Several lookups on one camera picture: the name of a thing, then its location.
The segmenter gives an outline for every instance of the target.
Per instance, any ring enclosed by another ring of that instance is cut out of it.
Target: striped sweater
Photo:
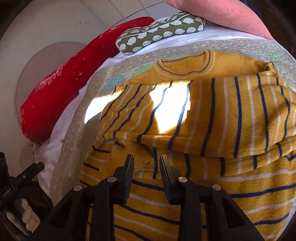
[[[272,62],[216,51],[161,59],[112,99],[81,183],[96,185],[135,157],[130,198],[114,207],[116,240],[177,240],[180,210],[165,198],[162,154],[195,183],[220,184],[266,240],[278,238],[295,200],[296,95]]]

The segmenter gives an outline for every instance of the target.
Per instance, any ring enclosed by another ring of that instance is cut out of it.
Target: metal screw
[[[110,183],[113,183],[113,182],[116,181],[116,177],[113,177],[113,176],[112,177],[108,177],[107,181],[110,182]]]
[[[218,184],[214,184],[212,187],[213,187],[213,189],[216,190],[216,191],[221,190],[221,186],[218,185]]]
[[[81,185],[76,185],[73,189],[74,189],[75,192],[79,192],[82,189],[82,186]]]
[[[179,182],[185,183],[185,182],[187,182],[187,178],[186,177],[179,177]]]

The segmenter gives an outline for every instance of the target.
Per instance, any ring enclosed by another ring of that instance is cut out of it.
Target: red pillow
[[[23,135],[32,142],[45,142],[66,106],[74,99],[95,70],[119,53],[116,39],[125,30],[145,27],[154,21],[141,17],[115,26],[92,40],[67,63],[45,77],[21,106]]]

